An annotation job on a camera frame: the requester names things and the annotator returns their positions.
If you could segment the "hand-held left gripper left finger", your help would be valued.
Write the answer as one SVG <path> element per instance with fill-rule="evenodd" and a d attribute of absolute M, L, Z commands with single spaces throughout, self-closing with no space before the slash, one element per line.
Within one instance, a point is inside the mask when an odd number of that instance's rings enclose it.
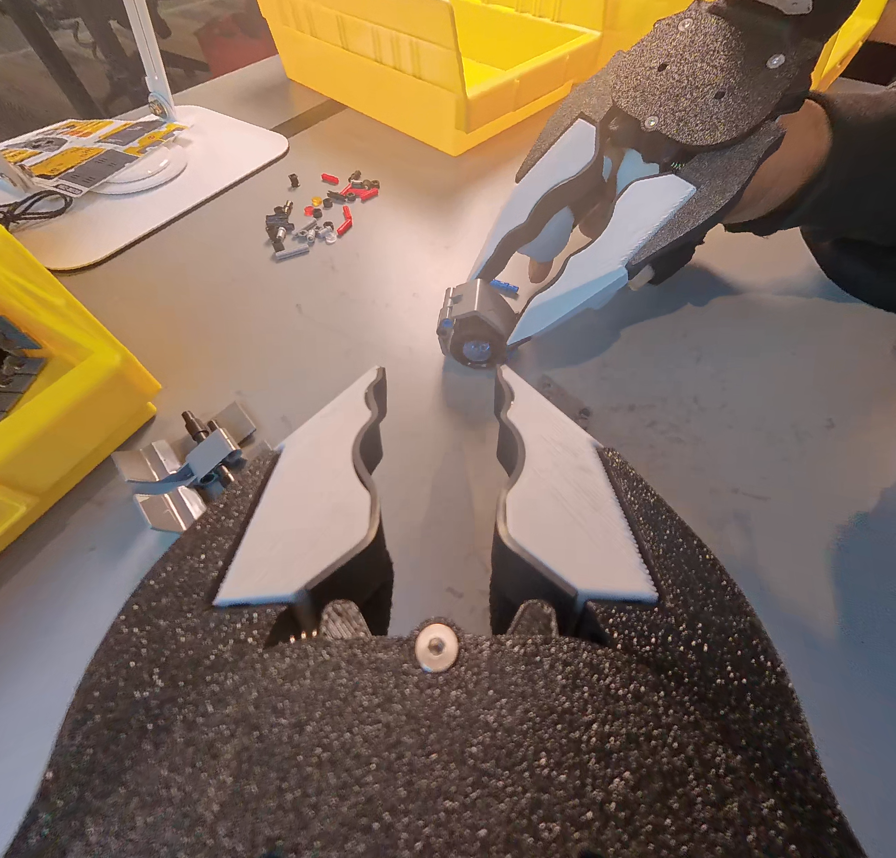
<path fill-rule="evenodd" d="M 357 603 L 376 588 L 349 565 L 381 532 L 373 473 L 384 454 L 386 413 L 386 370 L 375 366 L 277 446 L 216 607 L 296 605 L 339 577 L 360 586 Z"/>

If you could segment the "grey toy plate assembly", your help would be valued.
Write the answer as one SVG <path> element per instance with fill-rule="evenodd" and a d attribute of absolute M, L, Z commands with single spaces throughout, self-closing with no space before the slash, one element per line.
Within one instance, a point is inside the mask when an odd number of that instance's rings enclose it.
<path fill-rule="evenodd" d="M 237 480 L 245 463 L 245 443 L 256 426 L 239 402 L 207 421 L 182 413 L 187 440 L 180 455 L 167 440 L 111 456 L 119 476 L 132 488 L 133 500 L 152 530 L 180 535 L 215 497 Z"/>

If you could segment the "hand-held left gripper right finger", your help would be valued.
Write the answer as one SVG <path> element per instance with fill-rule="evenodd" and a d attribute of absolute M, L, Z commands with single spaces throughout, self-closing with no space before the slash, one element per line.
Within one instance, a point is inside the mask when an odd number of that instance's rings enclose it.
<path fill-rule="evenodd" d="M 496 370 L 496 407 L 508 475 L 497 512 L 502 544 L 567 605 L 656 605 L 645 550 L 599 441 L 506 365 Z"/>

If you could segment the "yellow toy robot vehicle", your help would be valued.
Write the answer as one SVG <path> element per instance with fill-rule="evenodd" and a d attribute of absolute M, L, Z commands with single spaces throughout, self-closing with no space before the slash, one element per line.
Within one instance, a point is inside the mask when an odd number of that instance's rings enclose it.
<path fill-rule="evenodd" d="M 1 420 L 6 419 L 34 385 L 48 358 L 42 345 L 6 316 L 1 316 Z"/>

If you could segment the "grey desk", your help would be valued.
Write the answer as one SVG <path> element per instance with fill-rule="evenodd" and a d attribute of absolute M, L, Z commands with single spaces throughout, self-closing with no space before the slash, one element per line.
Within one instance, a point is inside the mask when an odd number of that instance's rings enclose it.
<path fill-rule="evenodd" d="M 241 401 L 276 444 L 361 373 L 387 371 L 375 473 L 395 569 L 390 634 L 489 632 L 497 494 L 490 373 L 442 357 L 469 272 L 548 113 L 451 158 L 288 81 L 277 59 L 181 94 L 289 137 L 285 158 L 88 270 L 60 276 L 162 384 L 126 446 Z M 328 170 L 382 183 L 353 229 L 273 260 L 264 215 Z M 855 302 L 798 232 L 713 231 L 656 288 L 524 345 L 710 547 L 755 606 L 869 856 L 894 856 L 894 316 Z M 168 548 L 106 460 L 2 554 L 2 852 L 74 689 Z"/>

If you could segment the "white wooden book stand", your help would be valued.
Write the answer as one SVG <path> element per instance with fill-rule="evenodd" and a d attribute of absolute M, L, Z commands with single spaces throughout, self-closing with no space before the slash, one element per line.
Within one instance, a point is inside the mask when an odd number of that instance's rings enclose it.
<path fill-rule="evenodd" d="M 139 168 L 79 197 L 28 189 L 2 161 L 2 225 L 51 272 L 94 267 L 285 157 L 283 135 L 194 105 L 175 105 L 147 0 L 122 0 L 139 52 L 149 114 L 190 125 Z M 100 111 L 87 118 L 113 119 Z"/>

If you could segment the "yellow plastic bin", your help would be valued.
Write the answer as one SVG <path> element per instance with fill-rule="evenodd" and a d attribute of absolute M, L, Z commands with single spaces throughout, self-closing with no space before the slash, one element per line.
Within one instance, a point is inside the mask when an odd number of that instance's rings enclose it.
<path fill-rule="evenodd" d="M 286 74 L 459 156 L 597 68 L 606 0 L 257 0 Z"/>
<path fill-rule="evenodd" d="M 660 18 L 693 0 L 605 0 L 598 68 L 619 50 L 629 49 Z M 895 0 L 861 0 L 831 37 L 812 74 L 812 86 L 829 89 L 839 77 L 871 84 L 894 79 Z"/>
<path fill-rule="evenodd" d="M 48 363 L 1 422 L 1 548 L 156 412 L 161 385 L 6 229 L 1 316 Z"/>

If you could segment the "grey toy eye module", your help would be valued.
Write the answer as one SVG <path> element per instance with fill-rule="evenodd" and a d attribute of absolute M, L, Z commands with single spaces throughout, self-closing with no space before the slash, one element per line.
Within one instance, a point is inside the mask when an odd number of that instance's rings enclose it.
<path fill-rule="evenodd" d="M 435 329 L 442 354 L 471 369 L 491 369 L 504 360 L 518 316 L 488 281 L 448 288 Z"/>

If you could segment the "pile of small toy pieces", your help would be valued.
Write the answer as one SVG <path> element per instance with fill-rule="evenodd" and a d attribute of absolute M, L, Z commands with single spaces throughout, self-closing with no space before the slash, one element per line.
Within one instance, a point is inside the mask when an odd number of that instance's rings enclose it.
<path fill-rule="evenodd" d="M 288 175 L 288 196 L 264 215 L 263 228 L 273 260 L 304 258 L 317 246 L 333 246 L 354 226 L 359 208 L 380 196 L 382 183 L 355 169 L 339 177 L 323 171 L 302 204 L 296 173 Z"/>

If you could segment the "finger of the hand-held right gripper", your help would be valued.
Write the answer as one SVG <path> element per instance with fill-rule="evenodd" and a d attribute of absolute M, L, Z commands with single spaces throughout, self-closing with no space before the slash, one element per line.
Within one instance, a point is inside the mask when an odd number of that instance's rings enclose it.
<path fill-rule="evenodd" d="M 577 120 L 514 186 L 468 280 L 498 278 L 515 254 L 553 261 L 573 232 L 577 202 L 602 182 L 599 127 Z"/>
<path fill-rule="evenodd" d="M 697 191 L 673 173 L 634 180 L 616 199 L 605 230 L 571 254 L 560 274 L 526 305 L 509 347 L 558 325 L 582 307 L 601 306 L 629 281 L 627 266 Z"/>

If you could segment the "yellow sticker sheet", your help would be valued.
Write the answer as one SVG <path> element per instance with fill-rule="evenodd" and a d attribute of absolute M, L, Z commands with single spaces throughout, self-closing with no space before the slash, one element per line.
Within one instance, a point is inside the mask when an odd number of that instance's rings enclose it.
<path fill-rule="evenodd" d="M 183 122 L 69 119 L 2 143 L 2 158 L 21 171 L 31 191 L 79 197 L 126 170 L 139 168 L 189 131 Z"/>

